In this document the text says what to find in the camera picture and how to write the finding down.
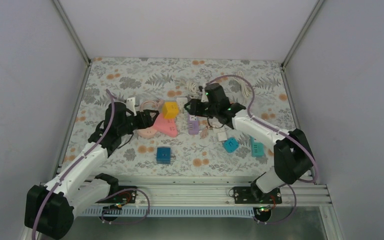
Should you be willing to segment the pink triangular power strip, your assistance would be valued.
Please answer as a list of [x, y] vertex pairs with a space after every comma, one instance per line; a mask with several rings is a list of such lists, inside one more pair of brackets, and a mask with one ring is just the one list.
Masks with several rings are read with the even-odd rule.
[[178, 129], [174, 119], [165, 119], [163, 114], [160, 113], [152, 126], [156, 131], [175, 138], [178, 135]]

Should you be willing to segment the yellow cube socket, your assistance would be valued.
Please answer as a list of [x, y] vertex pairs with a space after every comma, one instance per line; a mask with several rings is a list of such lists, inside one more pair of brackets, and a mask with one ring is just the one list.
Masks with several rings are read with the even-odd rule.
[[162, 106], [162, 115], [164, 119], [172, 120], [179, 114], [179, 107], [175, 101], [166, 101]]

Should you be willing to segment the purple power strip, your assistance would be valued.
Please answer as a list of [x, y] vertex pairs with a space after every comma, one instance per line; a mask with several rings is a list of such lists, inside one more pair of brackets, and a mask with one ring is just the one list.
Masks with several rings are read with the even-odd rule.
[[200, 121], [195, 115], [188, 115], [188, 134], [198, 135], [200, 131]]

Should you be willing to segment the white plug adapter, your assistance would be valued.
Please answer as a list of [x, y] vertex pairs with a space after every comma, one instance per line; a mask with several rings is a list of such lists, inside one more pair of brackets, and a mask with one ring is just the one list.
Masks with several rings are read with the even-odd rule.
[[183, 108], [184, 105], [188, 103], [188, 98], [187, 97], [177, 97], [176, 103], [180, 108]]

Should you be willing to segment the dark blue cube socket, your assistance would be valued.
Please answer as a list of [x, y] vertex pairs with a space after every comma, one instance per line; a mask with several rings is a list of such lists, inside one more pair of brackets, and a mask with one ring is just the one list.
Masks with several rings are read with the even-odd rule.
[[169, 165], [171, 163], [171, 148], [166, 146], [158, 147], [156, 162], [157, 164]]

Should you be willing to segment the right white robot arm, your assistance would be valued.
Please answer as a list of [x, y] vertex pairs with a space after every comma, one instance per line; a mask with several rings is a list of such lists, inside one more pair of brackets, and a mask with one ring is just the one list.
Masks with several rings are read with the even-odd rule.
[[240, 103], [231, 103], [218, 83], [204, 89], [207, 101], [191, 99], [184, 109], [191, 115], [215, 118], [222, 125], [255, 138], [273, 153], [273, 167], [250, 184], [254, 202], [264, 203], [270, 192], [283, 185], [291, 185], [314, 166], [314, 157], [308, 140], [300, 129], [286, 131], [251, 114]]

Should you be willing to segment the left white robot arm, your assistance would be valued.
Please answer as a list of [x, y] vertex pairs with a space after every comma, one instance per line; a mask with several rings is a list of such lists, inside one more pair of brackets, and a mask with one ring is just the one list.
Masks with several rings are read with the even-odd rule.
[[32, 239], [41, 233], [60, 240], [74, 220], [95, 203], [134, 203], [140, 190], [120, 186], [119, 180], [109, 174], [99, 173], [86, 186], [83, 183], [122, 147], [123, 136], [152, 127], [158, 115], [157, 110], [133, 112], [123, 102], [110, 103], [104, 120], [98, 123], [80, 154], [52, 180], [34, 185], [27, 192], [24, 225], [32, 230]]

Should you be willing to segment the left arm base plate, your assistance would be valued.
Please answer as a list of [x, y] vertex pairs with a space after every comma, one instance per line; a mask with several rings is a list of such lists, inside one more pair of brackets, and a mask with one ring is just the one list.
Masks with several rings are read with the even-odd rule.
[[112, 192], [108, 198], [99, 200], [97, 204], [134, 204], [136, 202], [137, 190], [134, 186], [121, 186], [117, 192]]

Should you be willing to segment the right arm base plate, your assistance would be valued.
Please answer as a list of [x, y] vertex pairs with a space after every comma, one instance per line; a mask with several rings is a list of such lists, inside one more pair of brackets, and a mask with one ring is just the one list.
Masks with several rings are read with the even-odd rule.
[[282, 194], [279, 188], [263, 193], [258, 188], [250, 186], [235, 186], [232, 189], [235, 204], [281, 204]]

